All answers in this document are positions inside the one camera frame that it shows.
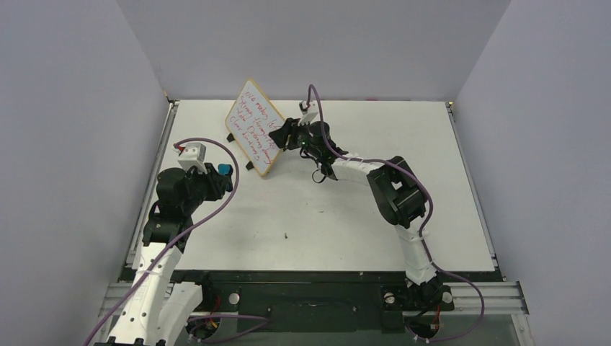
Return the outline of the yellow framed whiteboard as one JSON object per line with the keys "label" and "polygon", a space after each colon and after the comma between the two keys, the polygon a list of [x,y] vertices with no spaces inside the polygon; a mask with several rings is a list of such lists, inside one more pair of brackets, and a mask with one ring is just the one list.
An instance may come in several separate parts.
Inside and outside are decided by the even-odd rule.
{"label": "yellow framed whiteboard", "polygon": [[270,171],[280,154],[269,134],[284,123],[281,112],[252,79],[246,80],[225,119],[227,130],[261,176]]}

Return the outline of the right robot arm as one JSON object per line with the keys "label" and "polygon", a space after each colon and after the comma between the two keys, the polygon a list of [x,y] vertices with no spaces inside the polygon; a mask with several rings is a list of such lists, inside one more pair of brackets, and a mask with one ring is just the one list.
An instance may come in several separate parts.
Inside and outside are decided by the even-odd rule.
{"label": "right robot arm", "polygon": [[339,148],[330,138],[329,125],[321,121],[300,124],[289,118],[269,136],[283,151],[299,150],[302,158],[315,161],[325,178],[369,187],[379,213],[396,230],[408,302],[417,311],[453,308],[451,291],[440,279],[423,244],[423,231],[411,227],[413,221],[425,217],[429,198],[402,157],[394,156],[390,161],[360,158]]}

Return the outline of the blue whiteboard eraser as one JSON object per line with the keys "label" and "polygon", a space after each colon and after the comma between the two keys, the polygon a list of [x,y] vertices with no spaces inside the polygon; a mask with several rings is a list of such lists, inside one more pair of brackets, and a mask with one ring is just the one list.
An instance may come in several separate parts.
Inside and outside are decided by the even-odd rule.
{"label": "blue whiteboard eraser", "polygon": [[233,166],[231,164],[219,164],[217,171],[219,175],[224,176],[224,177],[233,176]]}

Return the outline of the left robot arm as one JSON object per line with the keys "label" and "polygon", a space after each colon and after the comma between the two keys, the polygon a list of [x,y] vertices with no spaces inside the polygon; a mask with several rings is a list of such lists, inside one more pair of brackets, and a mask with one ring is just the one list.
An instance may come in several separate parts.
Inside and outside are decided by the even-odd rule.
{"label": "left robot arm", "polygon": [[233,193],[233,167],[205,163],[170,168],[157,175],[157,200],[144,226],[133,284],[104,345],[174,345],[194,309],[210,308],[215,290],[202,282],[167,286],[193,230],[193,213],[204,202]]}

